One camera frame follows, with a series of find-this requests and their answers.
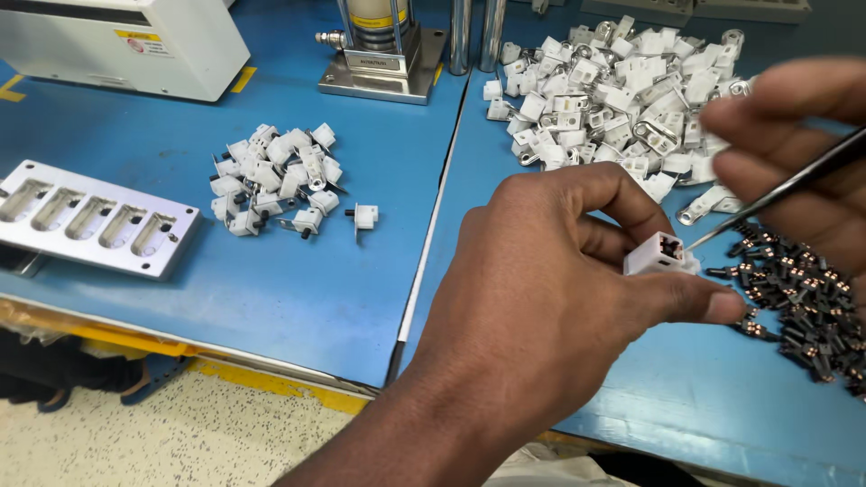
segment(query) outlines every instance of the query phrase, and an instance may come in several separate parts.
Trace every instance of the right hand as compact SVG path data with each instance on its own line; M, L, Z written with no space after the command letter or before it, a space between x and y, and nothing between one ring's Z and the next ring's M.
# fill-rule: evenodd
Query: right hand
M709 103L701 123L732 145L715 157L719 180L744 203L752 203L839 141L836 135L806 128L806 117L866 124L866 60L788 62L760 75L750 96ZM866 158L759 216L850 272L854 303L866 320Z

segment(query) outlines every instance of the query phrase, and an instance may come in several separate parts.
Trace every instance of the fingernail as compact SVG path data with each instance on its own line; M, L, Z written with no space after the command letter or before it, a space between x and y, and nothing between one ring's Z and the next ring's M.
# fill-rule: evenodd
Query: fingernail
M746 303L734 292L716 292L709 298L709 307L703 317L705 323L720 325L736 323L746 314Z

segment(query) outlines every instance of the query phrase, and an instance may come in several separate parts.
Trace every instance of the blue table surface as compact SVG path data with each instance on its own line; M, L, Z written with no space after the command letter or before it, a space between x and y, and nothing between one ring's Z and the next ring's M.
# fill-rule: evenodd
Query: blue table surface
M420 5L418 18L447 29L447 8ZM33 279L0 273L0 292L381 386L468 77L445 69L427 107L320 94L334 51L313 34L341 27L333 2L239 0L230 12L258 70L216 103L35 79L12 88L24 100L0 100L0 175L33 159L202 209L171 280L51 259ZM13 74L0 63L0 84ZM210 154L261 123L322 122L351 194L321 235L225 230L210 211ZM342 215L355 202L380 211L361 245Z
M724 30L744 30L746 46L737 71L745 76L803 55L863 53L858 25L866 14L863 3L811 5L814 13L800 26L693 18L683 34L718 42ZM537 46L546 35L562 40L569 26L594 28L605 19L580 13L579 2L572 2L551 7L540 21L527 5L509 2L503 40ZM476 70L469 81L402 367L417 347L430 302L454 255L463 214L484 205L506 176L537 171L517 165L505 122L485 120L488 103L481 99L481 87L491 79L492 74ZM673 215L707 188L675 189L662 207ZM673 225L690 242L726 216L713 213L694 227L675 220ZM733 262L724 254L736 239L728 232L700 247L702 265ZM778 330L767 312L759 322ZM778 484L863 487L866 407L840 383L813 384L775 349L727 327L659 325L630 345L595 398L555 429Z

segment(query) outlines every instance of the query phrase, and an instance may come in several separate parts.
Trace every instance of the pile of white connectors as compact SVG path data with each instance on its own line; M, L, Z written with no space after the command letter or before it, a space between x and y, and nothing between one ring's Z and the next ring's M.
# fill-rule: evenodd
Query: pile of white connectors
M283 135L262 124L249 140L227 145L222 161L211 154L216 174L210 177L210 189L217 198L210 208L216 219L239 237L258 235L270 217L295 209L302 199L309 208L276 220L305 240L318 235L322 218L339 205L329 188L346 192L337 184L343 170L329 148L335 141L326 123L312 132L295 128ZM346 215L354 219L357 242L358 229L371 230L378 221L378 207L355 204Z
M540 48L503 45L507 82L484 86L487 117L508 121L512 152L522 166L542 171L615 161L657 202L675 185L716 180L713 156L727 143L701 129L698 113L710 100L742 96L752 80L734 74L745 36L721 44L678 35L678 29L636 34L635 19L605 21L595 31L571 28L567 41L547 37ZM503 98L525 96L520 109ZM677 213L693 224L741 203L715 185Z

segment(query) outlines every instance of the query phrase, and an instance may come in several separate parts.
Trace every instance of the pile of black components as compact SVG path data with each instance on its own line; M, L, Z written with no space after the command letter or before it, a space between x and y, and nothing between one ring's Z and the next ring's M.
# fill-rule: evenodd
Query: pile of black components
M757 307L729 325L752 338L777 342L779 353L808 371L819 384L836 381L866 402L866 328L856 314L850 277L816 256L808 245L772 234L754 223L736 230L743 240L727 253L739 265L706 269L709 276L735 280ZM781 333L755 322L759 308L780 312Z

